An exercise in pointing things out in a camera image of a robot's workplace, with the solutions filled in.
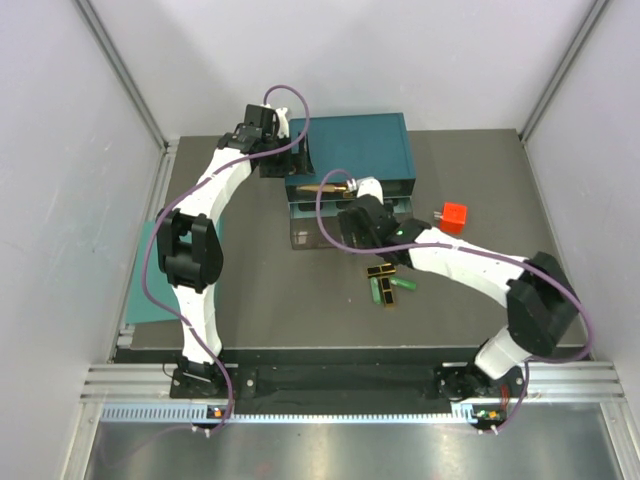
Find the black gold lipstick horizontal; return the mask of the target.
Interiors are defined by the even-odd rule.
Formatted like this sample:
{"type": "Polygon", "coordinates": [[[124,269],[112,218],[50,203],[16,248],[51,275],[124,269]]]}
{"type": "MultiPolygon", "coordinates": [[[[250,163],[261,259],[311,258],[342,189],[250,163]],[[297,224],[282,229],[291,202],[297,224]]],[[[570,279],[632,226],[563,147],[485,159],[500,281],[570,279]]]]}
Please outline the black gold lipstick horizontal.
{"type": "Polygon", "coordinates": [[[396,266],[391,263],[385,263],[368,267],[366,274],[368,278],[374,277],[386,277],[395,274],[397,271],[396,266]]]}

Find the clear acrylic drawer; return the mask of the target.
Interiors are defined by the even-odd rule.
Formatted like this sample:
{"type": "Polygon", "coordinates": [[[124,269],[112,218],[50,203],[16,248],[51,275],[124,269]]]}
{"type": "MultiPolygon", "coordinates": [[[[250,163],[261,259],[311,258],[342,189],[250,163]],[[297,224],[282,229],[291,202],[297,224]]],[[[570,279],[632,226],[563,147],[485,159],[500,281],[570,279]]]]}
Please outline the clear acrylic drawer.
{"type": "MultiPolygon", "coordinates": [[[[350,248],[377,248],[371,237],[365,235],[362,222],[354,219],[341,220],[338,216],[323,217],[327,233],[336,241],[350,248]]],[[[294,250],[314,250],[333,248],[321,233],[316,217],[292,218],[290,220],[290,240],[294,250]]]]}
{"type": "MultiPolygon", "coordinates": [[[[320,202],[320,214],[323,217],[335,217],[339,212],[345,210],[351,203],[347,200],[322,200],[320,202]]],[[[413,214],[413,206],[410,198],[390,198],[384,200],[385,208],[395,216],[413,214]]],[[[315,201],[297,202],[289,204],[289,215],[291,219],[309,219],[316,216],[315,201]]]]}

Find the dark green mascara tube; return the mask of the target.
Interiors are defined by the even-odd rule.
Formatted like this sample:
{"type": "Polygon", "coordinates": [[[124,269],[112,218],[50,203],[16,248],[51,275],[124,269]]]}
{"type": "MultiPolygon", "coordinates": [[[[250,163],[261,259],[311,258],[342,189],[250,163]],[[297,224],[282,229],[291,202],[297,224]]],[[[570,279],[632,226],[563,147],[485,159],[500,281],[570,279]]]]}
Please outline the dark green mascara tube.
{"type": "Polygon", "coordinates": [[[380,284],[380,278],[372,277],[370,279],[370,283],[371,283],[372,298],[374,300],[374,303],[377,305],[384,305],[385,301],[383,299],[383,290],[380,284]]]}

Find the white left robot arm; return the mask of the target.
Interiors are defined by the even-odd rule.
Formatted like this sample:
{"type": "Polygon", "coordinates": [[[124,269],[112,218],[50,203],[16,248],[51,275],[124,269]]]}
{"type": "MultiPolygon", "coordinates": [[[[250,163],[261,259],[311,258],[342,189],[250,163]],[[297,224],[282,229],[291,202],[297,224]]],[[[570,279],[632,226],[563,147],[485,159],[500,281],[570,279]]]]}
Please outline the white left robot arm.
{"type": "Polygon", "coordinates": [[[305,146],[291,152],[288,109],[268,104],[246,107],[244,121],[225,134],[198,179],[204,185],[181,200],[163,219],[156,236],[158,266],[176,295],[184,347],[177,379],[191,378],[205,396],[226,387],[227,374],[213,358],[222,350],[215,320],[215,283],[224,255],[216,231],[220,217],[239,185],[259,170],[267,178],[313,171],[305,146]]]}

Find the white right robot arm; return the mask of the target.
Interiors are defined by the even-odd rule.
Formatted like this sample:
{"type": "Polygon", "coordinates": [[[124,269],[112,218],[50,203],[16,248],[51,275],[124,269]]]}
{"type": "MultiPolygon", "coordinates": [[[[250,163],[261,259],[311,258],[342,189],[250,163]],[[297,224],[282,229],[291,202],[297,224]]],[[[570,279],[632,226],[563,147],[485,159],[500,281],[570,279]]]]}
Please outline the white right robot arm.
{"type": "Polygon", "coordinates": [[[507,322],[475,354],[466,380],[476,394],[498,389],[504,375],[532,357],[550,357],[577,318],[576,295],[557,259],[500,255],[414,218],[397,220],[373,177],[349,179],[352,200],[340,212],[349,249],[368,250],[388,263],[440,275],[478,291],[505,308],[507,322]]]}

